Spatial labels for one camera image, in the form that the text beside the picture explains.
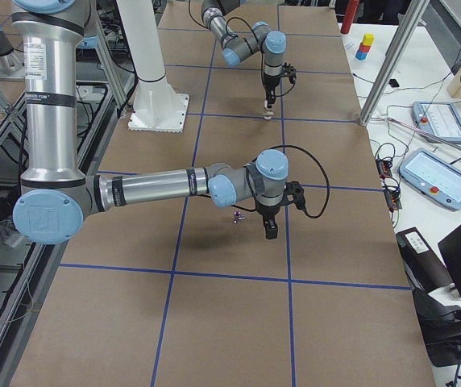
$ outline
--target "yellow block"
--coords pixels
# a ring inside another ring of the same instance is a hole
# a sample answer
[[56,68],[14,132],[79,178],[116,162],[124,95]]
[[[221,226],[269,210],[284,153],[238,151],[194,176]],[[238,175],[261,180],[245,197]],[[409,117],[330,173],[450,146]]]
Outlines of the yellow block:
[[374,43],[374,34],[363,35],[361,43],[363,43],[363,46],[372,46],[372,43]]

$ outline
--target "blue and white device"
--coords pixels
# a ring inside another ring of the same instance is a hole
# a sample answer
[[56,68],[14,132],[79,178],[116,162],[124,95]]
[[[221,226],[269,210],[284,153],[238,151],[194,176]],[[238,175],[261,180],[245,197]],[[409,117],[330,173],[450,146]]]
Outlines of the blue and white device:
[[449,102],[415,102],[413,120],[422,131],[455,144],[461,144],[461,117]]
[[461,209],[461,171],[425,149],[418,149],[399,167],[413,187],[450,209]]

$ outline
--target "white table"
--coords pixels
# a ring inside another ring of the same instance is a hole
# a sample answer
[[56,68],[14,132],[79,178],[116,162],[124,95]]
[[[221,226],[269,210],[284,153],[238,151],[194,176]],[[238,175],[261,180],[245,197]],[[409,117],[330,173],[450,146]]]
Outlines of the white table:
[[[359,77],[374,81],[383,63],[386,49],[396,29],[395,26],[354,24],[351,28],[351,32],[348,35],[343,35],[343,44],[347,52],[351,71]],[[366,60],[356,60],[355,53],[359,43],[363,38],[363,34],[368,32],[374,34],[374,44]],[[430,83],[442,80],[447,74],[450,74],[450,70],[434,45],[430,35],[424,27],[418,27],[397,65],[392,78],[396,78],[399,82],[399,89],[404,89],[427,86]],[[373,120],[368,124],[370,138],[379,143],[389,142],[394,144],[396,146],[397,155],[404,153],[405,146],[388,135],[388,125],[386,120],[382,119],[386,117],[387,106],[412,106],[415,101],[460,101],[451,98],[446,91],[446,87],[452,77],[452,74],[449,75],[443,82],[443,85],[438,83],[425,89],[408,89],[385,94],[376,108]],[[355,77],[355,87],[359,102],[363,105],[372,84]],[[391,86],[387,85],[385,93],[394,90],[395,89]],[[461,116],[461,102],[456,104],[456,108]],[[390,107],[388,112],[390,117],[404,123],[412,124],[411,109]],[[399,127],[394,123],[390,124],[390,132],[405,143],[409,143],[412,138],[411,131]],[[372,142],[373,152],[375,152],[377,148],[377,144]],[[452,161],[461,157],[461,152],[456,149],[450,148],[445,144],[428,143],[421,136],[415,135],[411,143],[409,143],[408,154],[411,154],[418,148],[428,149],[445,161]],[[381,155],[391,156],[391,151],[390,147],[384,147]],[[392,167],[394,176],[398,180],[400,180],[400,177],[397,173],[397,167],[400,162],[401,158],[396,158]],[[461,169],[461,161],[455,164],[455,166]],[[451,211],[438,206],[404,181],[401,181],[401,192],[401,204],[403,208],[399,211],[400,218],[394,231],[398,232],[410,227],[416,227],[426,238],[437,255],[440,256],[438,242],[461,224],[461,210]],[[461,302],[454,300],[448,292],[443,289],[435,290],[432,295],[445,305],[461,305]],[[434,368],[436,384],[440,387],[443,387],[448,381],[452,380],[454,374],[455,366]],[[458,387],[461,387],[461,380],[458,382]]]

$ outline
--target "red cylinder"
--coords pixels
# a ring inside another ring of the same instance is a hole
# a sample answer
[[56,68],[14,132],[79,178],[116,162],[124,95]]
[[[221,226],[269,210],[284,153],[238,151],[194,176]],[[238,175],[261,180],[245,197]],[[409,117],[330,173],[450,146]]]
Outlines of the red cylinder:
[[343,34],[348,34],[351,30],[352,21],[356,15],[356,11],[358,10],[359,0],[349,0],[347,4],[347,10],[345,11],[345,17],[343,18],[342,23],[342,32]]

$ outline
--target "stacked colorful blocks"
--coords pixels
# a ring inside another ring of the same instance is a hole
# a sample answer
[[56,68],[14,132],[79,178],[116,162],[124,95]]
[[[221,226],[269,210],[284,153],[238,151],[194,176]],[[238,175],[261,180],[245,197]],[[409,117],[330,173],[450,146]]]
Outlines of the stacked colorful blocks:
[[356,59],[364,60],[367,57],[367,54],[370,51],[370,47],[372,46],[373,43],[374,43],[373,34],[363,35],[363,40],[359,44],[358,52],[356,53]]

